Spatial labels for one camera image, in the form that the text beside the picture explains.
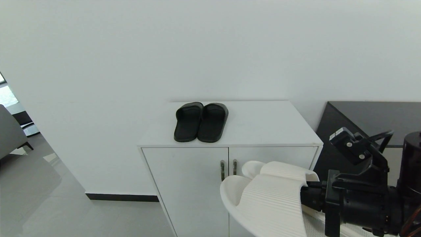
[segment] cabinet handle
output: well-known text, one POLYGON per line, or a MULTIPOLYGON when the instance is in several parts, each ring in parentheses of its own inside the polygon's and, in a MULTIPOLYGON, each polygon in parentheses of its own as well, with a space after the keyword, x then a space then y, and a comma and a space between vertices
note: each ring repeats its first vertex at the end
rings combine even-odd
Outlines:
POLYGON ((232 169, 232 173, 234 175, 237 175, 237 160, 233 160, 232 164, 234 165, 233 169, 232 169))
POLYGON ((225 161, 221 160, 221 181, 225 179, 225 161))

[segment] red wire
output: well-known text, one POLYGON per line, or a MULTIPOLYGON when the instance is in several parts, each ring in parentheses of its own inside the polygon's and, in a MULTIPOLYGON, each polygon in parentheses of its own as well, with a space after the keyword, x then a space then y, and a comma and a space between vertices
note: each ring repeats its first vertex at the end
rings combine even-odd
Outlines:
MULTIPOLYGON (((400 231, 400 236, 404 236, 405 233, 408 231, 409 227, 411 226, 411 224, 414 222, 415 217, 417 217, 417 215, 421 212, 421 205, 418 206, 418 208, 414 211, 414 213, 412 213, 412 215, 406 220, 405 224, 403 225, 401 231, 400 231)), ((414 230, 413 232, 411 232, 407 237, 410 237, 416 233, 418 233, 419 231, 421 231, 421 227, 414 230)))

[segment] floor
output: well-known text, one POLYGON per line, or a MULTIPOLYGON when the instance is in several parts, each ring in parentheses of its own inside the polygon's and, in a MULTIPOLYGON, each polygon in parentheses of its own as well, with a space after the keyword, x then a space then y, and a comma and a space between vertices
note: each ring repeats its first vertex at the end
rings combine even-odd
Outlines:
POLYGON ((1 159, 1 237, 172 237, 159 203, 93 201, 42 135, 1 159))

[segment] chair leg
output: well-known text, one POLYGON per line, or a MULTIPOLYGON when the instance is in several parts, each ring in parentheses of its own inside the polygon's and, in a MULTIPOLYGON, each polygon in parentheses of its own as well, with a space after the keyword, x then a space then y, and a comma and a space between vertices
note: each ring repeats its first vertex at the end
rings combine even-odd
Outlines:
POLYGON ((28 146, 31 150, 34 150, 34 148, 29 144, 29 142, 25 142, 23 145, 19 146, 18 148, 23 147, 24 145, 28 146))

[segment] slide sandal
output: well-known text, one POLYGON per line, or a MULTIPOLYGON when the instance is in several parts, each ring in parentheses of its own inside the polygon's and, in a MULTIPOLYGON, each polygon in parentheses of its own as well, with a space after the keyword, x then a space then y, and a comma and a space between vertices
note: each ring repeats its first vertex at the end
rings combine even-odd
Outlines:
POLYGON ((211 103, 203 107, 197 138, 205 143, 217 142, 222 136, 227 117, 228 109, 224 104, 211 103))
POLYGON ((187 103, 176 112, 177 125, 174 140, 177 142, 193 141, 197 137, 203 104, 200 102, 187 103))

